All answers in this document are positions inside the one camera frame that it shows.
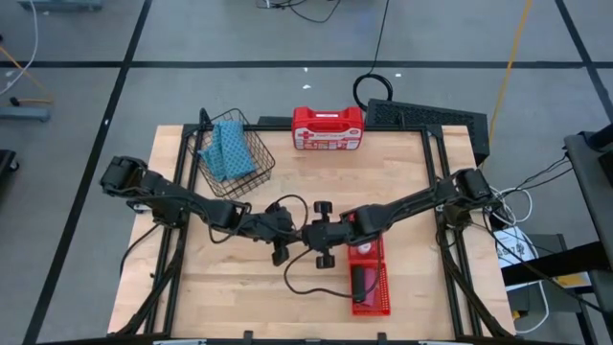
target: red plastic case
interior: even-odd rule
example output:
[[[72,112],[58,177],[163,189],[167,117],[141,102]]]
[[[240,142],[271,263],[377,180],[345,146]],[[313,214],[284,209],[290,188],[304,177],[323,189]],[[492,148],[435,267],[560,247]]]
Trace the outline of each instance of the red plastic case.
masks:
[[[340,111],[294,109],[291,123],[297,150],[355,150],[364,134],[362,109],[350,106]]]
[[[381,272],[379,273],[379,281],[375,287],[375,302],[368,306],[363,303],[355,303],[352,300],[352,314],[361,316],[388,316],[392,313],[390,303],[390,289],[387,281],[387,267],[385,264],[385,249],[383,238],[381,241]],[[371,250],[366,254],[360,254],[357,247],[348,247],[349,272],[352,274],[352,266],[361,265],[365,268],[377,268],[378,261],[376,257],[376,242],[372,242]]]

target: red plastic tray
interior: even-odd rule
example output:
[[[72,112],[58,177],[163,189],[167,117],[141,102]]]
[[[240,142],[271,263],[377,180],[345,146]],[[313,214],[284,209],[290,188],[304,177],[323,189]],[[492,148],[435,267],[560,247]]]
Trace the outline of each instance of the red plastic tray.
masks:
[[[363,263],[358,265],[376,269],[376,263]],[[387,284],[387,268],[385,267],[385,263],[381,263],[379,282],[375,287],[375,302],[371,306],[367,306],[362,303],[355,303],[352,300],[352,314],[361,316],[388,316],[391,313],[392,310],[390,308],[390,290]]]
[[[369,306],[363,303],[355,303],[352,300],[352,314],[362,316],[387,316],[390,315],[392,310],[390,306],[390,289],[387,282],[387,268],[385,264],[385,250],[383,245],[383,239],[380,239],[381,247],[381,271],[379,273],[379,281],[375,287],[375,302]],[[360,254],[357,251],[357,247],[349,247],[349,272],[352,274],[352,266],[361,265],[365,268],[377,268],[378,260],[376,257],[376,242],[372,242],[373,247],[367,254]]]

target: wooden tabletop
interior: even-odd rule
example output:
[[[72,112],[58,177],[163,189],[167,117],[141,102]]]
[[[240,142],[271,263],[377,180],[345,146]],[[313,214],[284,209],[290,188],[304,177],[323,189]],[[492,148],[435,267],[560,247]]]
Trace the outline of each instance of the wooden tabletop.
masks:
[[[149,158],[149,168],[170,180],[181,130],[181,126],[159,126]],[[443,132],[451,171],[474,167],[466,128],[446,126]],[[288,132],[261,132],[260,137],[277,164],[271,180],[240,199],[251,202],[253,212],[263,212],[280,196],[297,194],[309,203],[312,220],[319,216],[312,210],[316,200],[331,201],[333,214],[338,215],[358,205],[387,203],[429,187],[418,133],[367,131],[355,151],[296,150]],[[438,162],[434,141],[432,149]],[[186,162],[184,185],[189,164]],[[201,175],[195,190],[214,197]],[[284,205],[300,223],[304,209],[298,201],[288,199]],[[338,216],[332,216],[332,220],[338,220]],[[137,215],[131,241],[150,226],[150,214]],[[427,211],[396,223],[384,234],[392,314],[359,317],[352,316],[349,299],[289,291],[284,285],[284,266],[271,263],[271,245],[240,238],[212,244],[206,226],[192,217],[172,336],[237,338],[245,330],[252,330],[256,338],[374,339],[378,332],[385,332],[389,339],[452,339],[435,231],[433,211]],[[150,292],[149,274],[155,271],[161,233],[150,236],[127,259],[110,332],[120,329]],[[500,324],[514,333],[493,239],[479,227],[466,229],[464,236],[475,291]],[[289,250],[294,257],[304,248],[293,244]],[[346,247],[335,248],[333,254],[333,269],[316,269],[312,253],[297,262],[289,274],[292,285],[349,292]],[[465,299],[458,291],[465,333],[470,334]],[[166,302],[165,294],[156,330],[162,329]]]

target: black wire basket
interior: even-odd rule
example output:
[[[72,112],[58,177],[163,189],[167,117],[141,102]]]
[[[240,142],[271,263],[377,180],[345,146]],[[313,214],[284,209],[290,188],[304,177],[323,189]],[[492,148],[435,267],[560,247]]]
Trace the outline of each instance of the black wire basket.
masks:
[[[213,127],[216,123],[222,121],[240,121],[242,123],[245,141],[247,142],[249,152],[251,153],[251,160],[256,169],[243,177],[218,182],[198,152],[208,148],[212,144]],[[206,110],[202,108],[200,109],[200,124],[200,129],[192,133],[192,138],[190,138],[188,142],[188,150],[192,158],[197,160],[198,169],[204,176],[204,179],[207,180],[215,196],[227,199],[237,199],[270,179],[272,168],[275,166],[275,158],[270,154],[270,151],[256,131],[246,130],[246,128],[244,128],[245,126],[249,126],[249,122],[242,114],[242,111],[234,108],[210,119]],[[202,132],[202,145],[200,148],[196,149],[194,147],[195,135],[198,131]]]

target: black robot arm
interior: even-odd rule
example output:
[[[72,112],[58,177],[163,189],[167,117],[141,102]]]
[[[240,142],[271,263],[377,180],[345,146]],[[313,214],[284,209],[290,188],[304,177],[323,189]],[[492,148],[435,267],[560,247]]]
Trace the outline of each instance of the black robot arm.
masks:
[[[284,207],[273,204],[264,213],[250,214],[247,203],[208,199],[168,181],[158,172],[148,169],[145,162],[131,157],[114,157],[100,181],[102,190],[110,196],[148,206],[153,221],[168,227],[185,224],[190,213],[198,215],[212,229],[228,235],[254,241],[272,242],[275,247],[273,264],[288,258],[286,246],[298,242],[291,215]]]
[[[321,252],[319,268],[334,266],[329,250],[340,244],[359,245],[371,242],[390,229],[397,221],[423,211],[443,207],[447,223],[453,226],[470,222],[469,211],[491,204],[493,196],[480,171],[464,169],[441,179],[431,188],[385,205],[359,206],[340,215],[340,221],[330,222],[331,203],[319,201],[315,210],[321,219],[301,229],[294,229],[289,212],[273,203],[264,213],[251,214],[251,206],[222,199],[208,199],[190,192],[150,171],[145,162],[130,157],[114,157],[102,176],[103,191],[110,196],[128,199],[128,205],[139,202],[151,209],[155,222],[168,227],[182,226],[189,213],[216,231],[229,235],[274,244],[273,264],[288,259],[287,246],[303,242]]]

